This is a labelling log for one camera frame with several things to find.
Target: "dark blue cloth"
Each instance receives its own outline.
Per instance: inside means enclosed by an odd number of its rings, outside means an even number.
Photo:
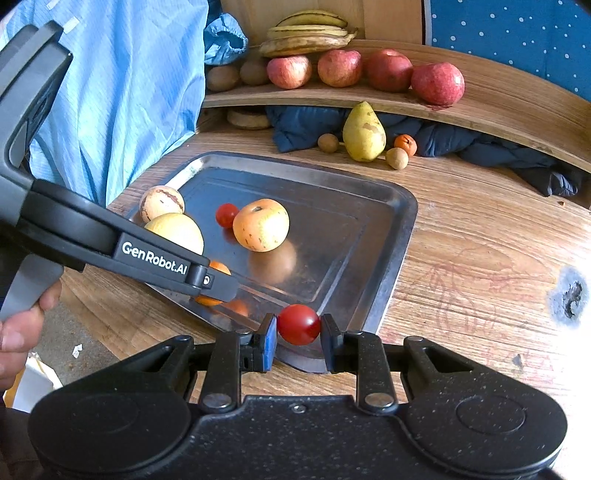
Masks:
[[[323,134],[342,140],[349,112],[350,109],[334,107],[267,106],[267,117],[275,128],[273,141],[281,153],[312,148]],[[377,116],[386,130],[387,145],[392,145],[397,136],[407,134],[417,142],[420,157],[455,153],[481,167],[508,167],[544,196],[572,196],[585,176],[582,170],[543,152],[493,135],[394,113]]]

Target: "finger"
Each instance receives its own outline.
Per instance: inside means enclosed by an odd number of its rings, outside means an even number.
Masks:
[[[17,380],[16,376],[10,378],[0,378],[0,392],[6,391],[12,388],[14,382]]]
[[[57,306],[60,301],[61,295],[61,282],[58,280],[51,287],[49,287],[41,298],[39,299],[39,305],[45,312],[51,310]]]
[[[26,353],[0,353],[0,390],[9,389],[27,363]]]
[[[43,310],[36,304],[0,323],[0,351],[28,352],[37,343],[43,328]]]

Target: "cherry tomato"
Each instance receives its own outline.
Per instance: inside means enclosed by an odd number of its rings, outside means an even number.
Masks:
[[[231,203],[224,203],[216,212],[216,222],[222,228],[232,228],[234,217],[238,215],[238,207]]]
[[[277,330],[292,345],[308,345],[320,334],[320,318],[306,305],[289,305],[277,316]]]

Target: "overripe banana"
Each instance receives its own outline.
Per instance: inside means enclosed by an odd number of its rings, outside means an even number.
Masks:
[[[261,56],[267,58],[303,55],[317,51],[335,50],[346,47],[355,38],[357,31],[344,37],[317,33],[309,35],[294,35],[292,37],[274,38],[261,44]]]
[[[283,38],[291,37],[293,35],[308,35],[311,33],[328,33],[330,35],[338,35],[344,37],[349,32],[334,25],[287,25],[283,27],[272,27],[267,31],[267,38]]]
[[[288,25],[334,25],[335,27],[345,28],[347,21],[338,15],[327,12],[326,10],[302,10],[288,15],[281,20],[277,26],[285,27]]]

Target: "pear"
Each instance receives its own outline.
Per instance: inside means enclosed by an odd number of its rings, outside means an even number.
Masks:
[[[368,102],[358,103],[343,127],[343,142],[355,161],[372,161],[386,146],[386,132]]]

